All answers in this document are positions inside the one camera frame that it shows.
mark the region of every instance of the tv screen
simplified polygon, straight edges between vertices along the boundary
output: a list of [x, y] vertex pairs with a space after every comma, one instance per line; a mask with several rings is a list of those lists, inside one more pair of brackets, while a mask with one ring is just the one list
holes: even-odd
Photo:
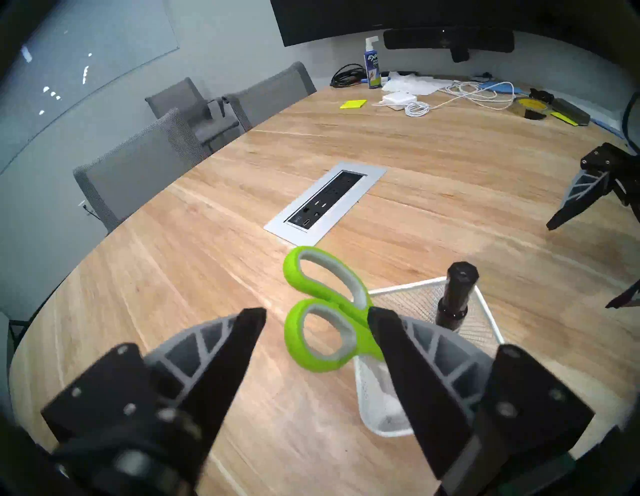
[[376, 29], [465, 26], [525, 31], [608, 57], [584, 25], [585, 0], [271, 0], [271, 5], [285, 46]]

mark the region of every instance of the spray bottle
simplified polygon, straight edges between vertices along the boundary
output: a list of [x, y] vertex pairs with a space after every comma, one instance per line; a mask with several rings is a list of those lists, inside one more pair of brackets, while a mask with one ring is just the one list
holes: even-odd
[[378, 67], [378, 52], [373, 49], [373, 42], [377, 41], [377, 36], [367, 38], [365, 41], [364, 65], [367, 70], [369, 88], [379, 88], [381, 86], [380, 68]]

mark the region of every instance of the white cable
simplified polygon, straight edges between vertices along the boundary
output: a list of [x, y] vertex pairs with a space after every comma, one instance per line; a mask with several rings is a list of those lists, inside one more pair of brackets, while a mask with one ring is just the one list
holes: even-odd
[[[511, 96], [507, 100], [496, 100], [498, 93], [495, 91], [488, 92], [489, 95], [481, 95], [481, 92], [486, 92], [491, 90], [494, 86], [500, 86], [501, 84], [508, 84], [511, 87]], [[465, 86], [470, 86], [474, 88], [474, 91], [468, 92], [464, 89]], [[448, 103], [451, 103], [453, 100], [458, 100], [458, 98], [464, 98], [465, 100], [469, 100], [476, 105], [480, 105], [481, 107], [491, 109], [491, 110], [505, 110], [511, 106], [513, 101], [515, 100], [515, 88], [513, 87], [513, 83], [509, 81], [503, 81], [501, 83], [495, 83], [491, 86], [487, 86], [486, 88], [480, 88], [480, 84], [474, 81], [454, 81], [453, 84], [447, 86], [446, 88], [442, 88], [439, 90], [441, 92], [447, 93], [448, 95], [454, 95], [454, 98], [451, 100], [447, 100], [440, 105], [436, 105], [435, 107], [431, 107], [428, 103], [424, 102], [413, 102], [409, 103], [406, 107], [404, 107], [404, 113], [409, 117], [422, 117], [429, 113], [429, 110], [435, 110], [440, 108]], [[482, 102], [488, 103], [497, 103], [497, 104], [506, 104], [501, 107], [491, 107], [489, 105], [484, 105]]]
[[424, 102], [412, 102], [404, 107], [404, 113], [409, 117], [422, 117], [429, 113], [429, 104]]

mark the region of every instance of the gray mesh chair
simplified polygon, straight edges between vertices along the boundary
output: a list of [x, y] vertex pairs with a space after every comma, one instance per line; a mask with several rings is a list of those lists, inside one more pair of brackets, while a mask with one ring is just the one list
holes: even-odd
[[178, 109], [113, 150], [74, 169], [74, 177], [109, 232], [207, 158]]
[[236, 117], [249, 131], [269, 117], [316, 92], [311, 78], [302, 62], [295, 62], [261, 83], [238, 93], [223, 97], [231, 105]]
[[177, 108], [200, 144], [209, 146], [210, 151], [213, 151], [211, 148], [213, 139], [238, 125], [235, 117], [225, 115], [225, 108], [220, 98], [212, 101], [218, 103], [222, 119], [214, 120], [207, 101], [200, 95], [189, 77], [152, 97], [145, 98], [145, 101], [158, 118], [161, 118], [169, 110]]

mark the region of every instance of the yellow sticky note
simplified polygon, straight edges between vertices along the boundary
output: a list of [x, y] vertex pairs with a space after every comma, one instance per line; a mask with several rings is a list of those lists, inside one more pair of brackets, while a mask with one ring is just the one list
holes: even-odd
[[348, 102], [343, 103], [342, 107], [340, 108], [341, 109], [359, 109], [365, 103], [367, 103], [366, 100], [349, 100]]
[[560, 112], [551, 112], [551, 115], [553, 117], [557, 117], [560, 120], [564, 120], [567, 124], [571, 124], [571, 125], [578, 125], [577, 122], [572, 121], [571, 119], [569, 119], [566, 115], [562, 115], [560, 114]]

